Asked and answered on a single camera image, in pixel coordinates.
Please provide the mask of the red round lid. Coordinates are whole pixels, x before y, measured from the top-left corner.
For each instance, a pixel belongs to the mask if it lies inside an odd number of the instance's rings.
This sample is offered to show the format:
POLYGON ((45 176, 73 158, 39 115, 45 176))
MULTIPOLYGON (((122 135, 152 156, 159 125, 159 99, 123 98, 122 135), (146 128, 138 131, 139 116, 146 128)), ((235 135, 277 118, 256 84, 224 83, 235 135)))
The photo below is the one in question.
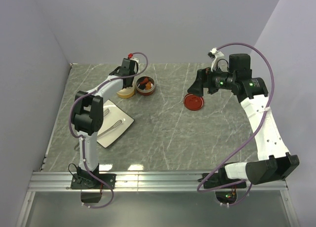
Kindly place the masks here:
POLYGON ((191 111, 198 111, 204 105, 204 99, 202 97, 187 94, 183 99, 184 106, 191 111))

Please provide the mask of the yellow lunch container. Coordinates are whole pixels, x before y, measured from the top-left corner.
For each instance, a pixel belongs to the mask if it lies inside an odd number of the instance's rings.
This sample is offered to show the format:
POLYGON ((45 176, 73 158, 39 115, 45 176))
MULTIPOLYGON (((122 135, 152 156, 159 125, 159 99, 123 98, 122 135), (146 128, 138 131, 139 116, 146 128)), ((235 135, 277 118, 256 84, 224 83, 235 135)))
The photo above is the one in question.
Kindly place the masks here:
POLYGON ((117 92, 117 96, 122 98, 122 99, 131 98, 134 94, 135 94, 134 87, 124 88, 124 89, 117 92))

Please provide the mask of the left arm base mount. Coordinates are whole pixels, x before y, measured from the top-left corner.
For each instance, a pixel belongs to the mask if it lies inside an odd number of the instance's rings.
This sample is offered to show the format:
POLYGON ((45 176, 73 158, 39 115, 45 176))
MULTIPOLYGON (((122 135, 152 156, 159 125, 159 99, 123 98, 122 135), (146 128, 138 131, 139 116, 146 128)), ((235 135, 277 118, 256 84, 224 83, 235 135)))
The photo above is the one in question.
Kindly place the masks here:
POLYGON ((71 189, 114 189, 116 183, 116 174, 109 173, 109 174, 100 174, 98 177, 104 183, 107 183, 108 186, 96 180, 95 178, 91 177, 90 175, 88 178, 79 177, 77 174, 74 174, 72 181, 71 181, 71 189))

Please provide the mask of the dark seaweed roll food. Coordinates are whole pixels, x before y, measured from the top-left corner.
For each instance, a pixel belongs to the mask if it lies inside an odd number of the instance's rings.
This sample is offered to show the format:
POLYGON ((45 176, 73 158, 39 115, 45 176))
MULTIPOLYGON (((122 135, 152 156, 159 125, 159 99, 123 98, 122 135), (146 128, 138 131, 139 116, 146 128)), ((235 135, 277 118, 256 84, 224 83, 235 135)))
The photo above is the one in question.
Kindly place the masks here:
POLYGON ((138 85, 138 89, 139 90, 144 90, 146 88, 146 85, 145 84, 142 84, 142 85, 138 85))

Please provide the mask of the orange fried food piece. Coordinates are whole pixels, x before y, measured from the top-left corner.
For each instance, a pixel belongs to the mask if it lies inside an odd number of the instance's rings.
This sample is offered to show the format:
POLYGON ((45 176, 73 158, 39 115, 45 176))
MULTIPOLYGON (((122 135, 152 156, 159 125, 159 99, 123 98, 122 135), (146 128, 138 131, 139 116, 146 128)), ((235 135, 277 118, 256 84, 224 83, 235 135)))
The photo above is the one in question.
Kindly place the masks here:
POLYGON ((145 90, 150 90, 152 88, 153 84, 149 81, 147 84, 146 84, 146 88, 145 90))

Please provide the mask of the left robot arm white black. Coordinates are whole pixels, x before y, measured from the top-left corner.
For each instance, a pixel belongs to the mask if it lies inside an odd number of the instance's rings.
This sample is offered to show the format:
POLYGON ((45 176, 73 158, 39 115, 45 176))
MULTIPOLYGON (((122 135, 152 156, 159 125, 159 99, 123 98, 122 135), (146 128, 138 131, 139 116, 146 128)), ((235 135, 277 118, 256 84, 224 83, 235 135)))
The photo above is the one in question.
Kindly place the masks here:
POLYGON ((99 174, 96 152, 98 131, 104 121, 103 105, 113 94, 133 85, 134 76, 139 69, 138 62, 138 59, 129 54, 104 82, 87 92, 79 91, 75 96, 69 128, 71 134, 79 140, 77 176, 89 189, 105 183, 99 174))

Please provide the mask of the white square plate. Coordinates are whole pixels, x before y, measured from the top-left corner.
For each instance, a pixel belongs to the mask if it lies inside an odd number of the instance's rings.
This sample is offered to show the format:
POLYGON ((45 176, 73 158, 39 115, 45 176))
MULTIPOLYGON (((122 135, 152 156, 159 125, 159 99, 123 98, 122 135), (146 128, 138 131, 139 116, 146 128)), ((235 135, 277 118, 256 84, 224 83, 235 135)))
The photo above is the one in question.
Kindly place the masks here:
POLYGON ((105 131, 120 119, 123 121, 123 123, 117 128, 97 138, 97 143, 103 148, 107 148, 112 143, 114 143, 134 123, 134 119, 121 110, 111 100, 107 100, 105 102, 103 105, 103 112, 105 109, 109 109, 110 112, 105 117, 103 117, 103 124, 98 133, 105 131))

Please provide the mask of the red steel lunch container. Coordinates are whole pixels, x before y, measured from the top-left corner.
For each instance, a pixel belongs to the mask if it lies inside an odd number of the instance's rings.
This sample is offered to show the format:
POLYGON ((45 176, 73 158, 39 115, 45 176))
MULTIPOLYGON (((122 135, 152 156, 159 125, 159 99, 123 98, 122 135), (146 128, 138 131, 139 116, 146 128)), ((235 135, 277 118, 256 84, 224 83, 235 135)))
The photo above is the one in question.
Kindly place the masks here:
POLYGON ((150 76, 142 76, 136 80, 136 91, 143 96, 152 95, 155 89, 155 81, 150 76))

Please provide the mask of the aluminium rail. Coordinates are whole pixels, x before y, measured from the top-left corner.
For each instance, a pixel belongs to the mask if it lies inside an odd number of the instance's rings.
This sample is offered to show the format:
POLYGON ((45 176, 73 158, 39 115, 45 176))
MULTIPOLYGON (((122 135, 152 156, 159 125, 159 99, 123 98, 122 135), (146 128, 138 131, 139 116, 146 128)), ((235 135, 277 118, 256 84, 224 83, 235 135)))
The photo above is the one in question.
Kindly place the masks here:
MULTIPOLYGON (((117 171, 115 192, 195 192, 205 170, 117 171)), ((68 172, 34 172, 27 191, 76 191, 68 172)))

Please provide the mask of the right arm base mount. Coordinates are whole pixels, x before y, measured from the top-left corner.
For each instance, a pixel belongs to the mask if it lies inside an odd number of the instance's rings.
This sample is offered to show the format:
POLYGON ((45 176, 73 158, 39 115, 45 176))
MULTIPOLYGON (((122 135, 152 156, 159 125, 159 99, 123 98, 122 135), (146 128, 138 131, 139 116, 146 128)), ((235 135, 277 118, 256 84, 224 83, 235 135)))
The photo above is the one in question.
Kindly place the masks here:
MULTIPOLYGON (((240 179, 229 179, 227 175, 215 173, 209 179, 205 181, 205 183, 203 184, 203 188, 211 189, 218 186, 232 184, 238 181, 240 181, 240 179)), ((247 187, 247 184, 246 184, 246 181, 243 181, 241 183, 235 184, 234 186, 230 185, 227 187, 227 189, 232 189, 233 187, 237 189, 245 189, 247 187)))

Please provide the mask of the red sausage food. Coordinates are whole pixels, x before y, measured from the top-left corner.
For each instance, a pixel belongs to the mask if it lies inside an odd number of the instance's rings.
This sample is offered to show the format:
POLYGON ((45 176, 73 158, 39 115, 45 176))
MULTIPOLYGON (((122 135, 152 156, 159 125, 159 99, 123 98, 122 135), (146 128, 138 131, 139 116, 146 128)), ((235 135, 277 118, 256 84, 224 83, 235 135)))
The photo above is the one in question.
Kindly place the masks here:
POLYGON ((139 84, 143 85, 143 84, 147 84, 148 82, 149 82, 149 79, 145 77, 139 84))

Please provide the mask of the metal tongs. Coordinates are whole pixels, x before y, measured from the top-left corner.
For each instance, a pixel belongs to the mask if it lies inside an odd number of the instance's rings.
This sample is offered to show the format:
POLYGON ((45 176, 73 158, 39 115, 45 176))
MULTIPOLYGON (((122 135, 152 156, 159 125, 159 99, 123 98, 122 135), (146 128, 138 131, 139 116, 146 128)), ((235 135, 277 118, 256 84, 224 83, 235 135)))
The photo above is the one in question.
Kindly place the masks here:
MULTIPOLYGON (((105 117, 107 114, 109 114, 110 110, 109 109, 105 109, 103 112, 103 117, 105 117)), ((97 138, 103 136, 104 134, 110 132, 111 130, 117 128, 119 125, 121 125, 123 123, 123 121, 120 119, 117 122, 115 122, 111 127, 109 127, 108 129, 106 129, 105 131, 98 133, 97 138)), ((74 150, 77 151, 79 149, 79 143, 77 143, 74 146, 74 150)))

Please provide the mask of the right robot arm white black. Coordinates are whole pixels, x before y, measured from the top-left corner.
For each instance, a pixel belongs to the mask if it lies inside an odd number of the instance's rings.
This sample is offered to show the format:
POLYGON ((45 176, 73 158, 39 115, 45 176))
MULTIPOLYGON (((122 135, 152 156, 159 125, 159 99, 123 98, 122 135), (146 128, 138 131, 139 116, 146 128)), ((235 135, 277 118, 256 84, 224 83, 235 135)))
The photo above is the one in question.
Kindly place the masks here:
POLYGON ((220 89, 231 91, 246 113, 252 139, 256 142, 258 160, 254 162, 225 161, 219 169, 206 175, 201 183, 210 182, 209 189, 230 188, 234 184, 253 185, 285 180, 300 164, 285 145, 276 126, 270 102, 272 93, 264 80, 253 77, 248 54, 231 54, 229 60, 222 52, 209 52, 213 60, 211 67, 199 69, 188 89, 189 95, 203 97, 206 88, 209 94, 220 89))

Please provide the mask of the cream round lid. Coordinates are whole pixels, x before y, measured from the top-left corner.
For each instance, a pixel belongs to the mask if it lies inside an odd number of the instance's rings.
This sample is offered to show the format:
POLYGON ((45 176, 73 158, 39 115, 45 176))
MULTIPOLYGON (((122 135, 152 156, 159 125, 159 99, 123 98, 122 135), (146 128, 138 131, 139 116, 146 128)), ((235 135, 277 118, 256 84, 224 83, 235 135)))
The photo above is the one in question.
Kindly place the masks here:
POLYGON ((119 92, 117 92, 117 94, 119 95, 129 95, 135 92, 135 87, 128 87, 128 88, 124 88, 122 90, 120 90, 119 92))

